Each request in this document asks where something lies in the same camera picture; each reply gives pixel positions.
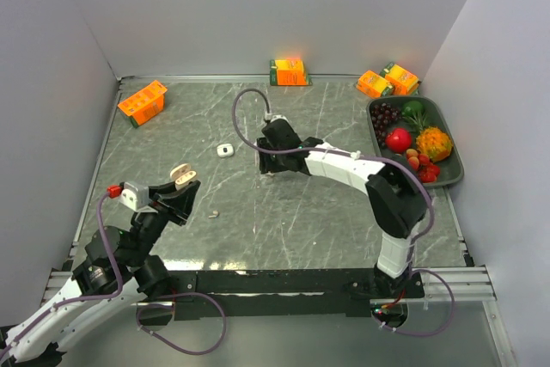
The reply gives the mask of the white earbud charging case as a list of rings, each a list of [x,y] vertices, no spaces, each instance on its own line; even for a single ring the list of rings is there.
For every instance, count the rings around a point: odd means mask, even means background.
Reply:
[[[235,150],[232,144],[220,144],[217,146],[217,155],[220,158],[232,157]]]

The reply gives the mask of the orange box far left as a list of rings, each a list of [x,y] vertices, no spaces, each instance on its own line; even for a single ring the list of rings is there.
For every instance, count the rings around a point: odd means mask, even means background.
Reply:
[[[134,128],[138,128],[163,111],[167,91],[166,86],[155,80],[122,100],[118,109]]]

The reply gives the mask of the orange box right front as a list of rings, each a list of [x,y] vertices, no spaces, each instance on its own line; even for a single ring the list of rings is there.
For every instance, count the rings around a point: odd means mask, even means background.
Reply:
[[[368,70],[358,78],[356,89],[371,99],[377,99],[394,93],[394,85],[372,70]]]

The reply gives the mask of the green lime with leaves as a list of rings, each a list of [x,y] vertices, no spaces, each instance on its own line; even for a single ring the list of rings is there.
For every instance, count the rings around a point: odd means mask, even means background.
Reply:
[[[402,118],[417,132],[422,132],[430,125],[425,107],[419,101],[408,101],[401,109]]]

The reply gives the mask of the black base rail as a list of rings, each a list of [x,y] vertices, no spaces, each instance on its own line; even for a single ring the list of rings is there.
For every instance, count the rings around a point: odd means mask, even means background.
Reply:
[[[333,315],[369,317],[370,305],[401,297],[425,296],[419,275],[389,278],[374,268],[300,270],[206,270],[167,271],[139,269],[137,287],[149,303],[168,299],[177,321],[218,317],[217,308],[202,293],[214,299],[228,317],[269,315]]]

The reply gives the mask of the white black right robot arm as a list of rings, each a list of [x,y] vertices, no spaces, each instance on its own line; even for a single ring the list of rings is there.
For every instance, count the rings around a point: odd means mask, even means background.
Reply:
[[[366,157],[344,151],[319,138],[302,140],[285,118],[267,123],[256,144],[260,172],[292,171],[337,181],[364,193],[382,230],[375,269],[376,289],[394,297],[406,284],[419,224],[431,207],[412,170],[397,159]]]

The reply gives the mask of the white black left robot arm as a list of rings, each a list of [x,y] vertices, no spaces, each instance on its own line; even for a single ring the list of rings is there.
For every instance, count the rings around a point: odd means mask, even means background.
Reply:
[[[136,202],[128,230],[106,226],[95,210],[98,230],[86,245],[83,262],[61,289],[18,325],[1,329],[3,366],[55,366],[65,353],[61,338],[69,338],[107,318],[107,311],[142,299],[168,294],[171,277],[162,259],[151,254],[168,223],[186,224],[200,188],[199,180],[139,186],[110,186],[100,200]]]

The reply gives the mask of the red yellow cherry bunch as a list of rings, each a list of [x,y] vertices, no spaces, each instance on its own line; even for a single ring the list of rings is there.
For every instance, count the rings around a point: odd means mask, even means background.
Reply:
[[[426,154],[417,152],[415,149],[408,149],[405,155],[409,165],[422,183],[437,181],[441,170]]]

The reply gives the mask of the orange box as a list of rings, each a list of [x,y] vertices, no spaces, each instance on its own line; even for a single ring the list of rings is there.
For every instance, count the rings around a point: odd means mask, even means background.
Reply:
[[[166,86],[155,80],[122,100],[118,109],[134,128],[138,128],[163,111],[167,91]]]
[[[368,70],[358,78],[356,89],[371,99],[377,99],[394,93],[394,85],[372,70]]]
[[[394,87],[393,95],[414,95],[418,93],[421,81],[412,72],[394,62],[388,63],[379,75]]]
[[[271,59],[271,86],[308,86],[312,83],[301,59]]]

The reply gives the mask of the beige earbud charging case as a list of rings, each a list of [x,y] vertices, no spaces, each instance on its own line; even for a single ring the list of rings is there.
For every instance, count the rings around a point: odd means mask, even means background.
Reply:
[[[189,163],[183,163],[170,172],[170,179],[177,190],[186,187],[191,182],[198,179],[198,173],[192,169]]]

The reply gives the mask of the red apple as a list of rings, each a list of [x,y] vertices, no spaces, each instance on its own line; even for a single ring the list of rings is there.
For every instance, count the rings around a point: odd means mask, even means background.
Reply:
[[[406,152],[413,143],[412,136],[409,131],[404,128],[393,129],[385,138],[387,148],[394,153]]]

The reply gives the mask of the dark green fruit tray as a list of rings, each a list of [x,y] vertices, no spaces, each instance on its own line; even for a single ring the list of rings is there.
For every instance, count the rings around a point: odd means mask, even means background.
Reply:
[[[404,156],[404,153],[394,153],[393,151],[389,150],[387,146],[382,148],[375,138],[375,132],[373,125],[371,123],[371,117],[369,113],[369,109],[374,104],[382,104],[382,103],[389,103],[392,106],[398,107],[400,110],[402,109],[403,105],[406,104],[408,101],[419,101],[423,104],[425,107],[425,111],[427,112],[427,115],[429,117],[430,125],[435,126],[439,128],[441,131],[447,133],[449,137],[451,138],[453,142],[453,150],[449,157],[442,160],[441,162],[434,162],[441,170],[439,177],[437,178],[437,181],[434,183],[426,183],[424,184],[426,187],[445,187],[448,185],[455,184],[461,178],[463,177],[463,166],[461,163],[461,158],[459,157],[458,150],[455,148],[455,143],[453,138],[451,137],[450,130],[443,118],[443,115],[439,109],[439,107],[435,104],[434,101],[421,97],[421,96],[386,96],[378,99],[374,99],[370,103],[367,104],[366,112],[369,120],[369,129],[370,129],[370,135],[372,137],[372,140],[374,142],[375,152],[379,156],[391,158],[393,156]],[[420,132],[417,132],[414,130],[407,122],[402,118],[402,115],[400,116],[400,119],[396,122],[395,125],[392,125],[389,128],[388,133],[390,133],[395,128],[404,128],[407,131],[410,132],[412,136],[412,146],[409,149],[415,149],[417,152],[417,146],[416,146],[416,137],[420,134]]]

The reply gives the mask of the dark purple grape bunch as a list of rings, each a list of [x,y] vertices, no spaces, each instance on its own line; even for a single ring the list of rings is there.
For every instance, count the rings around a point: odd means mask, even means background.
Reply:
[[[382,103],[371,106],[369,113],[376,141],[384,148],[389,128],[400,119],[401,110],[389,103]]]

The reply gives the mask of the orange spiky fruit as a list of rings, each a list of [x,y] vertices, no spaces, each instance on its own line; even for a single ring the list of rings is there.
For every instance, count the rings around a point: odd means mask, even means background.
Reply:
[[[449,135],[435,126],[425,128],[416,137],[417,150],[427,155],[432,162],[441,162],[450,156],[453,142]]]

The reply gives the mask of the orange box right back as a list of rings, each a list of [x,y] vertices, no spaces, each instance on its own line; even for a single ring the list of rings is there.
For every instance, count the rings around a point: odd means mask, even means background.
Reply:
[[[418,93],[421,81],[412,72],[394,62],[388,63],[379,75],[394,87],[393,95],[414,95]]]

